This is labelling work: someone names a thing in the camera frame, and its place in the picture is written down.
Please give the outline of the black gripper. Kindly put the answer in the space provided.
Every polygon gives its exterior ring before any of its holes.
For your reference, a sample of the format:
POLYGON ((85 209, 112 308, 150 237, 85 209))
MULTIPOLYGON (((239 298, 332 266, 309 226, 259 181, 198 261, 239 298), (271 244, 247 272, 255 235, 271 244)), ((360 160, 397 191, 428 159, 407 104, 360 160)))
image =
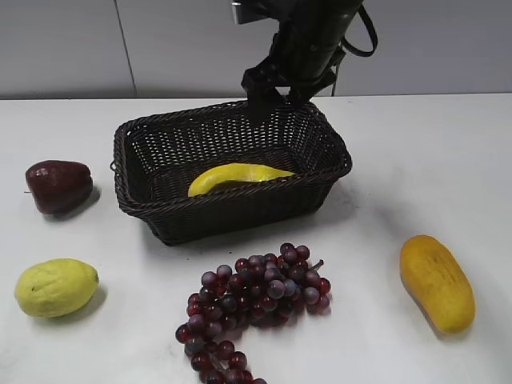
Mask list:
POLYGON ((278 21, 266 58, 245 71, 249 119, 260 125, 281 103, 275 87, 289 87, 286 102, 308 103, 317 90, 332 84, 331 67, 361 1, 243 1, 252 18, 278 21))

